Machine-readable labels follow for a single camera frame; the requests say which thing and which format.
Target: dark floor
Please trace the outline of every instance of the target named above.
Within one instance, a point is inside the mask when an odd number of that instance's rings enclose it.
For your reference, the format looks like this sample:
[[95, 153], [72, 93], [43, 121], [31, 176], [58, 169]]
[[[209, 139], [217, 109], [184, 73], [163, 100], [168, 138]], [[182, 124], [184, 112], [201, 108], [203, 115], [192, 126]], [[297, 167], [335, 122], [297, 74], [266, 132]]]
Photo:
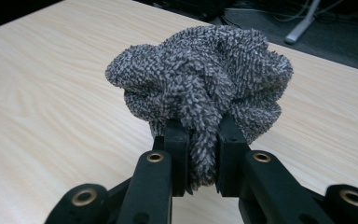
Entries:
[[[290, 21], [282, 21], [291, 18], [283, 15], [295, 15], [306, 1], [295, 0], [297, 6], [292, 3], [292, 11], [288, 8], [266, 7], [262, 4], [265, 1], [236, 0], [225, 7], [221, 14], [223, 18], [216, 16], [211, 20], [204, 21], [210, 24], [226, 23], [239, 26], [242, 29], [254, 28], [262, 31], [270, 43], [358, 68], [358, 5], [352, 4], [350, 0], [345, 0], [337, 5], [336, 9], [320, 14], [297, 42], [294, 45], [289, 45], [284, 42], [284, 38], [302, 20], [307, 10], [300, 18]], [[287, 4], [290, 4], [290, 1], [278, 0], [280, 3]], [[322, 7], [331, 5], [329, 2], [322, 1], [322, 3]], [[168, 10], [203, 20], [197, 13], [177, 9]]]
[[[312, 0], [137, 0], [139, 2], [166, 6], [167, 2], [175, 2], [198, 7], [196, 13], [189, 12], [182, 7], [165, 9], [206, 21], [210, 24], [230, 24], [242, 29], [257, 29], [262, 31], [268, 41], [290, 49], [296, 49], [314, 56], [336, 63], [346, 64], [358, 68], [358, 0], [343, 0], [339, 5], [320, 14], [310, 28], [298, 39], [294, 45], [288, 45], [284, 38], [296, 27], [301, 18], [291, 19], [283, 15], [295, 15], [305, 3]], [[337, 0], [322, 0], [320, 9], [334, 4]], [[0, 2], [0, 25], [8, 21], [37, 11], [43, 7], [60, 2], [60, 0], [17, 0]], [[213, 14], [216, 7], [213, 4], [224, 3], [220, 13]], [[303, 17], [308, 8], [304, 7]], [[200, 12], [207, 12], [200, 17]]]

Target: wooden table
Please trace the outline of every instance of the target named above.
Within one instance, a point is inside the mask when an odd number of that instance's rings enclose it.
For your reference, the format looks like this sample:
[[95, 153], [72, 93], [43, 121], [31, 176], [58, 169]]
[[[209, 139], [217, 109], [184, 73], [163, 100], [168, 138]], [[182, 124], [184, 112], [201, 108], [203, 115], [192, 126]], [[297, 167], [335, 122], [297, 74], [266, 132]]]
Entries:
[[[68, 0], [0, 27], [0, 223], [42, 223], [69, 189], [110, 189], [152, 147], [145, 121], [104, 77], [130, 45], [200, 21], [130, 0]], [[252, 149], [272, 152], [305, 187], [358, 187], [358, 70], [270, 45], [295, 73], [282, 116]], [[173, 199], [173, 223], [241, 223], [214, 187]]]

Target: fabric texture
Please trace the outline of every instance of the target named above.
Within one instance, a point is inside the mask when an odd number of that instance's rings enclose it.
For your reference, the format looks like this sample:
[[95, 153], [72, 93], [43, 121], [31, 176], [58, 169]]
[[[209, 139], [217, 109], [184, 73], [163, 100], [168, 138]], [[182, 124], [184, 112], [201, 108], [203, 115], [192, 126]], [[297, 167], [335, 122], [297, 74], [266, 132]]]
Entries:
[[187, 28], [157, 46], [131, 46], [105, 72], [123, 88], [130, 112], [149, 122], [153, 136], [164, 134], [167, 119], [190, 132], [191, 187], [216, 179], [216, 135], [229, 113], [250, 145], [281, 114], [293, 68], [268, 50], [262, 32], [225, 25]]

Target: crumpled towel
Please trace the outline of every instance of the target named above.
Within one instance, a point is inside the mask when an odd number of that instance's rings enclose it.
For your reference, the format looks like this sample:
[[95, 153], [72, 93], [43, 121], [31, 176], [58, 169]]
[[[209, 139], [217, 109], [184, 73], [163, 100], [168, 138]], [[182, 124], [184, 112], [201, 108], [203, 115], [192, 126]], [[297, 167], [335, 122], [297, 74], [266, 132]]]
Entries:
[[216, 134], [229, 113], [250, 145], [281, 114], [277, 104], [293, 68], [268, 51], [257, 30], [224, 25], [187, 28], [158, 46], [131, 46], [105, 72], [123, 88], [131, 113], [149, 122], [153, 136], [164, 134], [167, 119], [190, 132], [191, 188], [216, 179]]

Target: black plastic part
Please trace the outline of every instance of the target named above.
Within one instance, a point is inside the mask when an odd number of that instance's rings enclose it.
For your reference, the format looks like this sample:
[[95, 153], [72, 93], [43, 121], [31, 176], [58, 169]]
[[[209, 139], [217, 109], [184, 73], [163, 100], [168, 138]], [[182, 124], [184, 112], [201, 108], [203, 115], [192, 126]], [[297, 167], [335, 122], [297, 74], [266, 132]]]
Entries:
[[164, 136], [156, 136], [152, 150], [164, 150]]
[[127, 189], [130, 185], [130, 182], [131, 178], [107, 191], [108, 199], [106, 200], [106, 207], [110, 213], [107, 223], [116, 223], [118, 219], [118, 214], [120, 214], [121, 205], [124, 202], [124, 198], [127, 194]]
[[128, 186], [117, 224], [171, 223], [171, 156], [161, 150], [144, 153]]
[[268, 223], [333, 223], [274, 155], [249, 151], [243, 172]]
[[216, 190], [223, 197], [240, 197], [244, 181], [242, 164], [251, 149], [230, 115], [223, 116], [218, 133], [218, 177]]
[[259, 203], [239, 198], [238, 204], [243, 223], [267, 223], [266, 216], [264, 216]]
[[179, 120], [169, 119], [164, 134], [164, 151], [172, 157], [172, 196], [191, 194], [188, 180], [189, 135]]
[[105, 223], [109, 212], [104, 203], [107, 191], [95, 184], [84, 184], [69, 190], [48, 216], [46, 224]]
[[330, 186], [324, 197], [324, 208], [336, 223], [358, 223], [358, 188], [349, 185]]

